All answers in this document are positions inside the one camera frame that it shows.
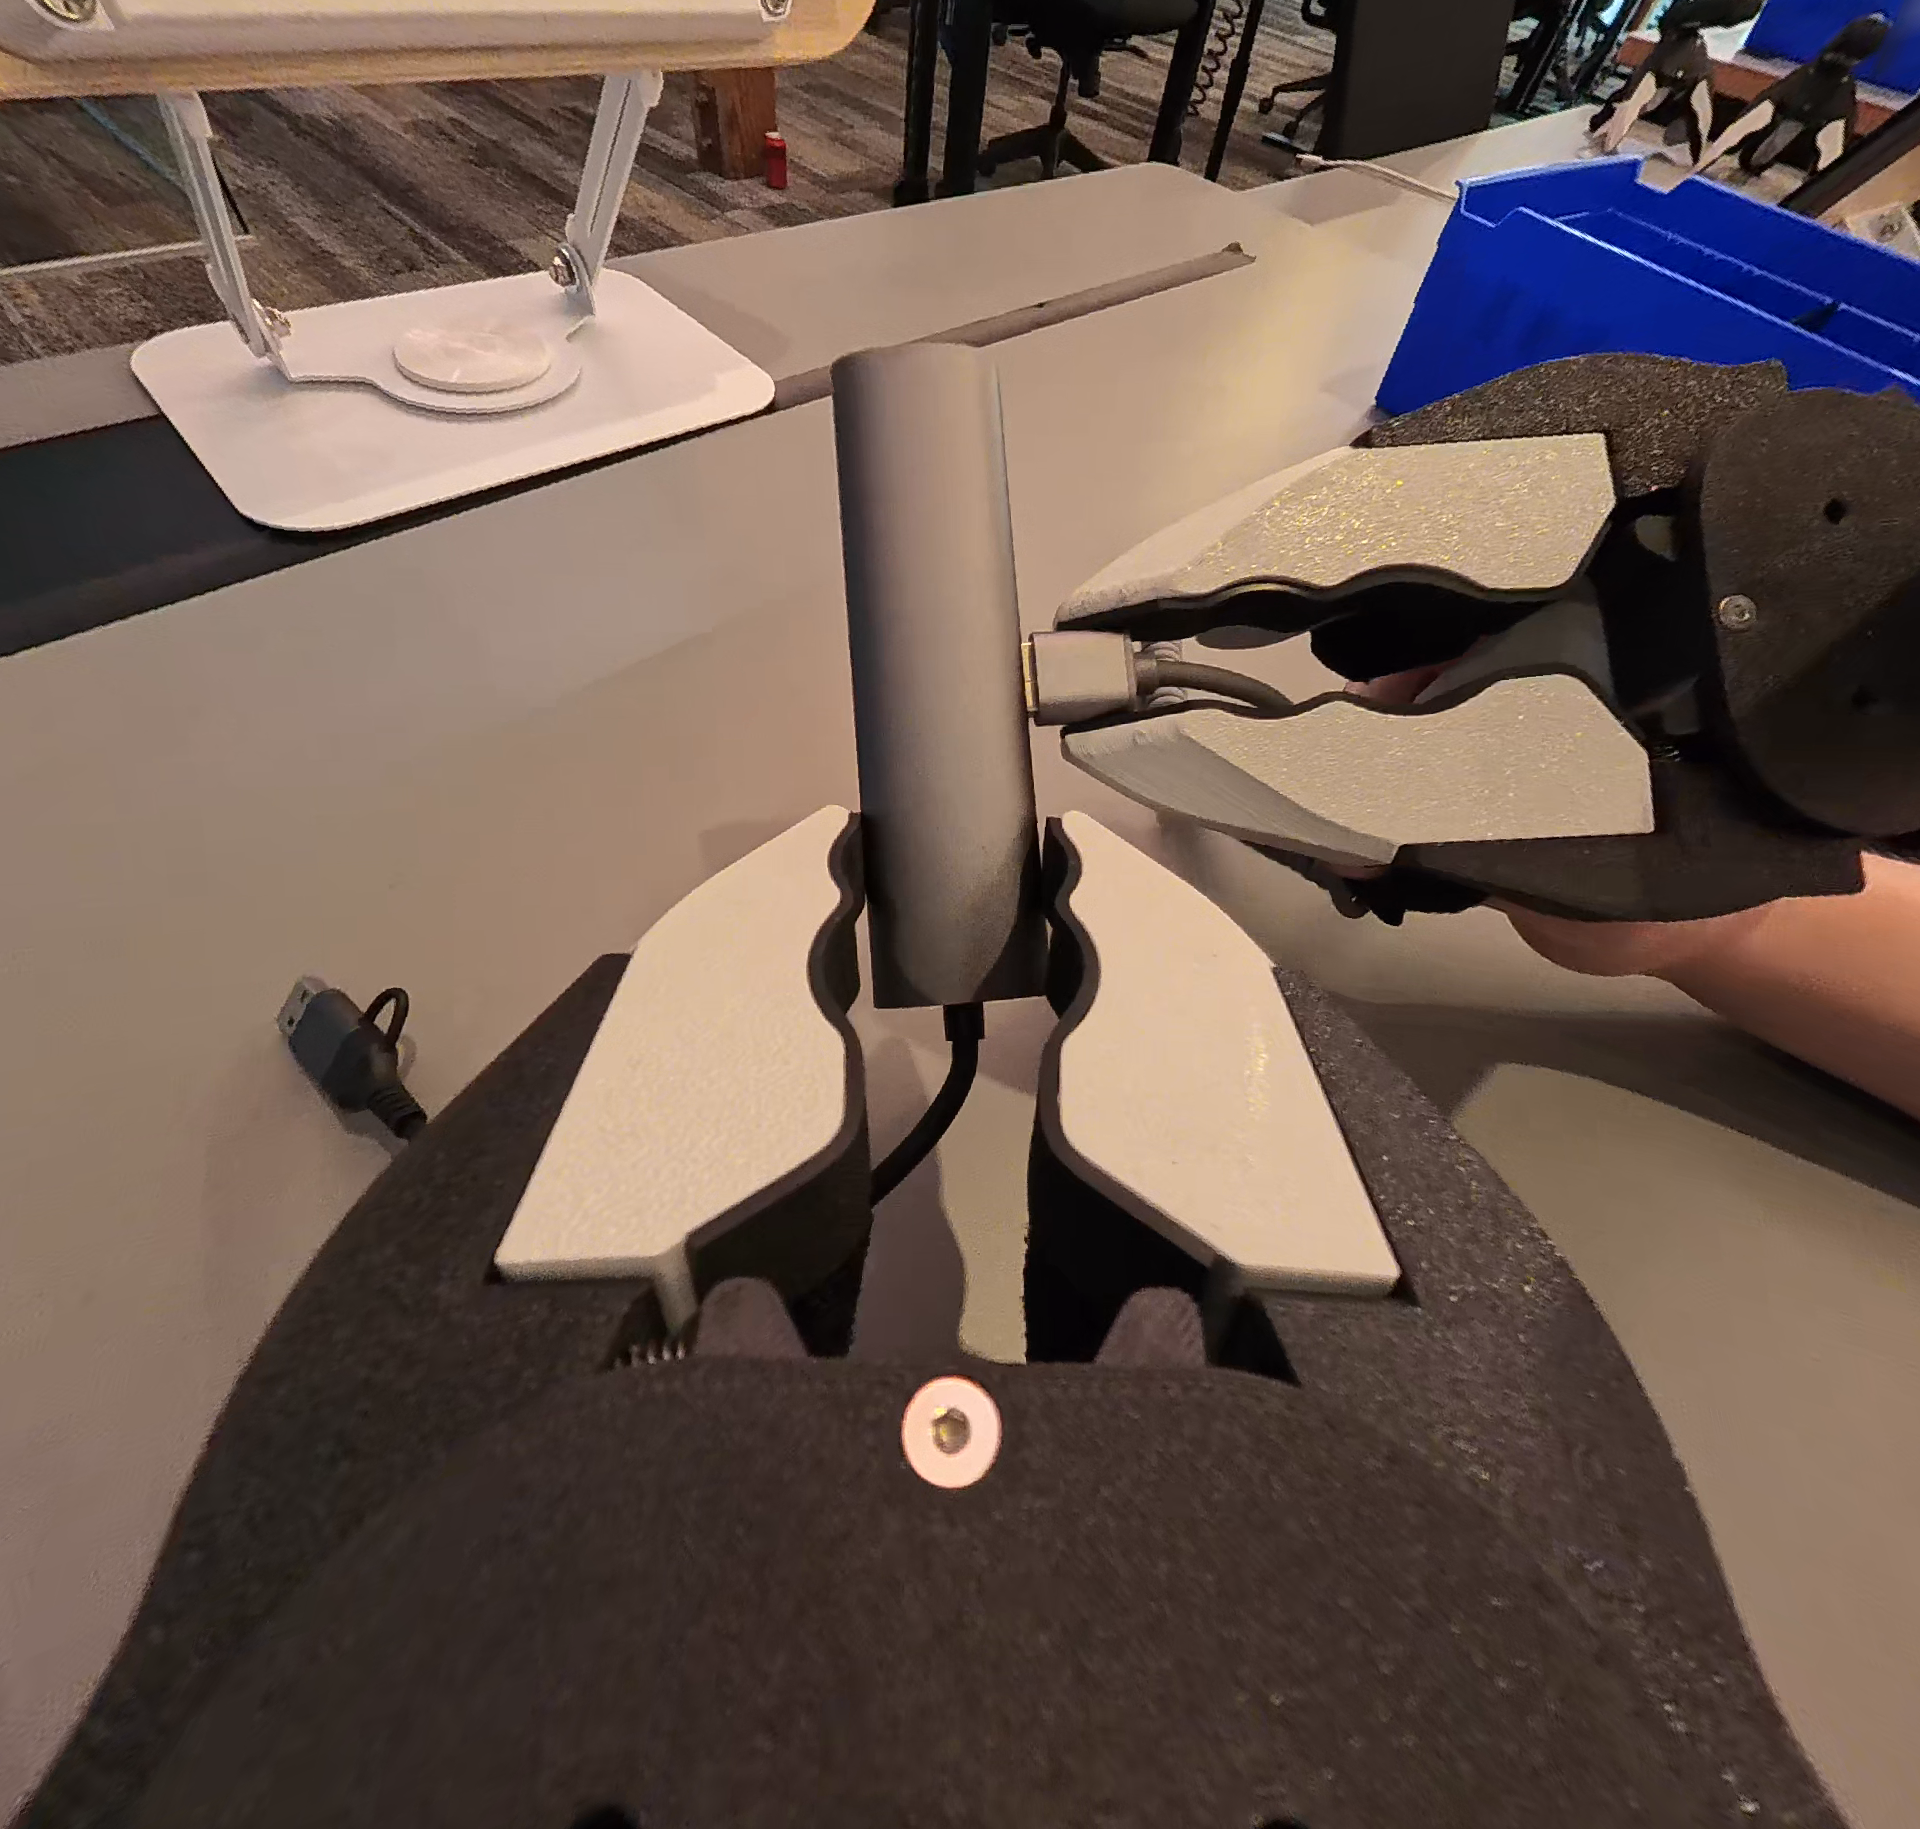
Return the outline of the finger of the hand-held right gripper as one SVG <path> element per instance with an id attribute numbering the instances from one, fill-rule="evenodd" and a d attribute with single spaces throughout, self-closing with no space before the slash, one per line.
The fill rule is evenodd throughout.
<path id="1" fill-rule="evenodd" d="M 1079 585 L 1061 631 L 1164 642 L 1303 634 L 1390 592 L 1538 603 L 1588 565 L 1617 507 L 1602 433 L 1331 450 L 1232 520 L 1166 526 Z"/>
<path id="2" fill-rule="evenodd" d="M 1656 829 L 1641 742 L 1565 674 L 1505 677 L 1425 707 L 1343 693 L 1284 716 L 1182 707 L 1070 730 L 1061 749 L 1141 809 L 1326 864 Z"/>

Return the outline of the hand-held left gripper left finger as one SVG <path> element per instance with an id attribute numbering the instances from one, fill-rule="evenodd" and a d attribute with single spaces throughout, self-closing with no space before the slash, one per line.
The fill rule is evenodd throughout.
<path id="1" fill-rule="evenodd" d="M 860 907 L 859 820 L 827 805 L 650 923 L 494 1251 L 503 1280 L 820 1289 L 860 1251 Z"/>

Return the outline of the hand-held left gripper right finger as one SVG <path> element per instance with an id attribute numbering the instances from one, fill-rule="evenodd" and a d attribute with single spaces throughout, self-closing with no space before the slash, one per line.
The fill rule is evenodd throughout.
<path id="1" fill-rule="evenodd" d="M 1035 1101 L 1051 1154 L 1202 1280 L 1391 1294 L 1399 1263 L 1259 945 L 1084 810 L 1046 851 L 1078 965 Z"/>

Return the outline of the blue plastic bin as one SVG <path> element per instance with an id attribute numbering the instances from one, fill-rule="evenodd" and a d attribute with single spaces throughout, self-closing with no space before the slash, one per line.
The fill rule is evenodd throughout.
<path id="1" fill-rule="evenodd" d="M 1858 80 L 1917 91 L 1917 0 L 1764 0 L 1752 32 L 1739 43 L 1749 56 L 1808 63 L 1850 22 L 1885 18 L 1884 46 L 1861 60 Z"/>
<path id="2" fill-rule="evenodd" d="M 1580 161 L 1460 186 L 1374 405 L 1548 360 L 1778 363 L 1794 391 L 1917 398 L 1917 261 L 1707 176 Z"/>

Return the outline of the dark grey usb hub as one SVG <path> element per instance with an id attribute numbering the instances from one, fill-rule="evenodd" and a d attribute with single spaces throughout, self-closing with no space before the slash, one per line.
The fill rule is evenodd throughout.
<path id="1" fill-rule="evenodd" d="M 1046 923 L 998 381 L 977 348 L 830 377 L 873 998 L 1044 987 Z"/>

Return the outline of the person's right forearm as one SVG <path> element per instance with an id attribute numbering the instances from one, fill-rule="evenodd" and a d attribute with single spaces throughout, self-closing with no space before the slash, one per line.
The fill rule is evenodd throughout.
<path id="1" fill-rule="evenodd" d="M 1653 973 L 1733 1026 L 1917 1120 L 1917 864 L 1853 896 L 1676 925 Z"/>

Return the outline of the person's right hand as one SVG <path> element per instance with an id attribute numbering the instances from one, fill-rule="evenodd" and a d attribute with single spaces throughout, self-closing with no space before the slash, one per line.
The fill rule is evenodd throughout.
<path id="1" fill-rule="evenodd" d="M 1804 930 L 1791 904 L 1684 923 L 1559 921 L 1510 897 L 1485 897 L 1512 932 L 1576 977 L 1645 977 L 1717 1014 L 1794 983 Z"/>

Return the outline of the black white pistol-grip tool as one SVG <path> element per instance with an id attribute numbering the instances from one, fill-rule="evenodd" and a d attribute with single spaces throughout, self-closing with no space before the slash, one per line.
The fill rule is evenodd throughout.
<path id="1" fill-rule="evenodd" d="M 1645 122 L 1660 130 L 1666 161 L 1698 168 L 1714 127 L 1707 32 L 1749 25 L 1760 8 L 1762 0 L 1676 0 L 1658 22 L 1653 49 L 1588 122 L 1588 150 L 1618 155 Z"/>
<path id="2" fill-rule="evenodd" d="M 1808 63 L 1791 67 L 1760 95 L 1746 102 L 1717 130 L 1691 164 L 1707 174 L 1725 157 L 1738 172 L 1756 176 L 1787 157 L 1808 151 L 1808 174 L 1829 168 L 1858 136 L 1858 67 L 1885 43 L 1891 21 L 1884 15 L 1853 18 Z"/>

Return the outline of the white stand with wooden board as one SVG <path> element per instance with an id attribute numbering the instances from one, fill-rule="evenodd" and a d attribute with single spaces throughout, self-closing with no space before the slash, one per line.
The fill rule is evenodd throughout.
<path id="1" fill-rule="evenodd" d="M 131 380 L 268 531 L 388 523 L 765 409 L 773 381 L 606 252 L 664 74 L 795 67 L 875 0 L 3 0 L 3 95 L 157 98 L 218 322 Z M 580 183 L 529 273 L 275 310 L 247 282 L 206 91 L 602 80 Z"/>

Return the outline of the black pedestal panel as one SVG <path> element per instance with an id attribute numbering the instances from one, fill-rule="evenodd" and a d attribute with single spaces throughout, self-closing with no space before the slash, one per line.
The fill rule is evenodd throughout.
<path id="1" fill-rule="evenodd" d="M 1322 161 L 1380 161 L 1493 118 L 1516 0 L 1338 0 Z"/>

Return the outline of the black desk frame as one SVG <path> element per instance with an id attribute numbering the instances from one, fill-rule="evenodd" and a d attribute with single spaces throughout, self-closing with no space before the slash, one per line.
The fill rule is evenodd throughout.
<path id="1" fill-rule="evenodd" d="M 967 197 L 978 176 L 992 0 L 905 0 L 905 108 L 891 205 Z M 946 151 L 932 179 L 932 98 L 949 66 Z"/>

